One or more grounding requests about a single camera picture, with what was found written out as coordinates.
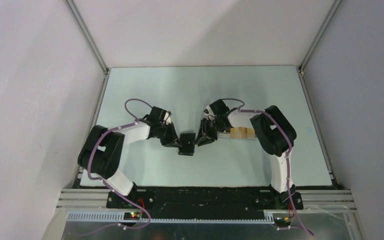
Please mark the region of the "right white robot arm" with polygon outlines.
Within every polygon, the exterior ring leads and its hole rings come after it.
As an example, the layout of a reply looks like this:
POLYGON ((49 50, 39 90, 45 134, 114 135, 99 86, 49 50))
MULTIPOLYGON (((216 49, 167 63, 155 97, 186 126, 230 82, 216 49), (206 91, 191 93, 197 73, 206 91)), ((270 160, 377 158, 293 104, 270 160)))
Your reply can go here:
POLYGON ((292 192, 293 181, 290 156, 297 138, 296 130, 276 105, 256 110, 244 109, 245 103, 240 103, 239 107, 229 108, 225 99, 221 98, 207 105, 195 144, 203 146, 215 142, 222 130, 253 129, 262 149, 275 156, 270 163, 270 185, 275 190, 270 201, 275 208, 284 209, 291 202, 289 193, 292 192))

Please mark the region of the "black card holder wallet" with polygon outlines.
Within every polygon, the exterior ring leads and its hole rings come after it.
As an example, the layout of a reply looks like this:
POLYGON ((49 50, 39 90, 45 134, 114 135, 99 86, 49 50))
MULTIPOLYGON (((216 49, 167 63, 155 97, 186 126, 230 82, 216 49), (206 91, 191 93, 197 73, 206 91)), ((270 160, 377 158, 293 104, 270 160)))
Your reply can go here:
POLYGON ((180 134, 181 147, 178 148, 178 155, 193 156, 195 153, 195 139, 194 132, 185 132, 180 134))

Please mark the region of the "clear plastic card tray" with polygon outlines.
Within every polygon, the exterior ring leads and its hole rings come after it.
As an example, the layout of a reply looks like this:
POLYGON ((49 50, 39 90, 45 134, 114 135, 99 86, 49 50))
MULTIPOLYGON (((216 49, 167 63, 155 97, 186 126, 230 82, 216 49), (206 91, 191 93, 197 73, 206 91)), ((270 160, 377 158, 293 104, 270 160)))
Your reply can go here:
POLYGON ((218 132, 219 138, 237 139, 237 140, 256 140, 257 136, 253 128, 233 127, 218 132))

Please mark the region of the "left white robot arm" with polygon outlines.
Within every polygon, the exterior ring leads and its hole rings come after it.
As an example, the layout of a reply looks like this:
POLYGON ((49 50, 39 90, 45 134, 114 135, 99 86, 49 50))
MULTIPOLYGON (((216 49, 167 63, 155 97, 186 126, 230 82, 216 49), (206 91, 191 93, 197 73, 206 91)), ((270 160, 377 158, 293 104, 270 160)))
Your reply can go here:
POLYGON ((125 208, 133 208, 138 202, 138 194, 132 191, 135 183, 120 168, 123 147, 151 138, 159 139, 163 147, 183 146, 171 121, 171 113, 153 106, 149 114, 133 123, 111 129, 95 125, 87 136, 77 163, 88 174, 97 175, 91 176, 91 180, 101 180, 111 190, 120 193, 118 201, 125 208))

